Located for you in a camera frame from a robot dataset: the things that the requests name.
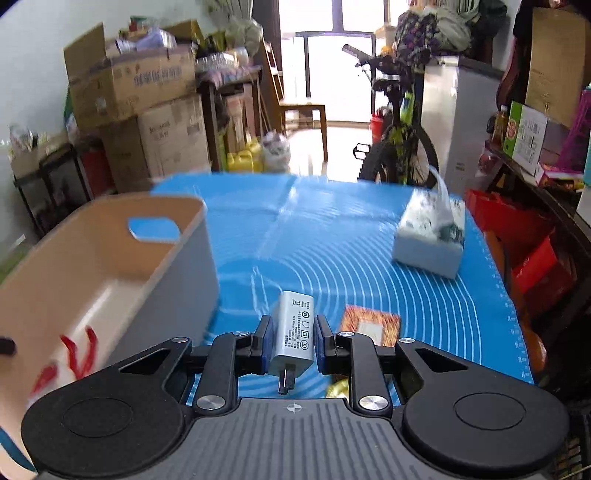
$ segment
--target red bucket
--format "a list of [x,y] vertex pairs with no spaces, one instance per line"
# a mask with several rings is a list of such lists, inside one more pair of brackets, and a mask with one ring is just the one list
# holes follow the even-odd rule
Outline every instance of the red bucket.
[[371,116],[371,120],[369,121],[369,129],[371,130],[371,140],[372,143],[377,143],[382,139],[382,125],[384,124],[384,119],[376,114]]

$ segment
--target beige storage bin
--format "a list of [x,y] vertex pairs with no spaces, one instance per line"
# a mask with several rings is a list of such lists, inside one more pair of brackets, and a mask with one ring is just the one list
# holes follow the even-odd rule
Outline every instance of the beige storage bin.
[[[128,222],[141,217],[170,218],[179,239],[136,239]],[[17,346],[0,355],[0,427],[24,452],[21,419],[35,398],[168,338],[198,344],[218,295],[201,199],[129,194],[82,207],[0,286],[0,336]],[[1,447],[0,472],[34,475]]]

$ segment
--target crosshair symbol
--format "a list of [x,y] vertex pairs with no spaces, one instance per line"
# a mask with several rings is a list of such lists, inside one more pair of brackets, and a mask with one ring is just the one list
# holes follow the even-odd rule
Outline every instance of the crosshair symbol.
[[294,415],[295,415],[297,412],[299,412],[299,411],[300,411],[302,408],[304,408],[304,407],[302,407],[301,405],[299,405],[299,404],[297,404],[297,403],[290,403],[290,404],[287,406],[287,410],[289,410],[290,412],[292,412]]

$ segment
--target black circular disc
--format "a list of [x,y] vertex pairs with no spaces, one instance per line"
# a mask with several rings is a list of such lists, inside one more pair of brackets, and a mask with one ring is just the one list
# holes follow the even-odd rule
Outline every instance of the black circular disc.
[[414,394],[402,421],[409,444],[425,459],[465,476],[519,476],[548,463],[568,429],[561,403],[506,377],[487,381],[489,391],[479,392],[478,380],[470,383],[441,380]]
[[129,475],[167,453],[183,431],[179,404],[150,376],[92,375],[37,401],[22,439],[37,467],[65,478]]

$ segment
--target handlebar grip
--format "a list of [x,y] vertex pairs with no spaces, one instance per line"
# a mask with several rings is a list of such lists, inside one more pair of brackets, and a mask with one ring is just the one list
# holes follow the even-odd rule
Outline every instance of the handlebar grip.
[[358,50],[355,47],[352,47],[348,43],[343,45],[342,50],[353,57],[357,57],[361,63],[366,63],[371,59],[370,55],[367,55],[364,51]]

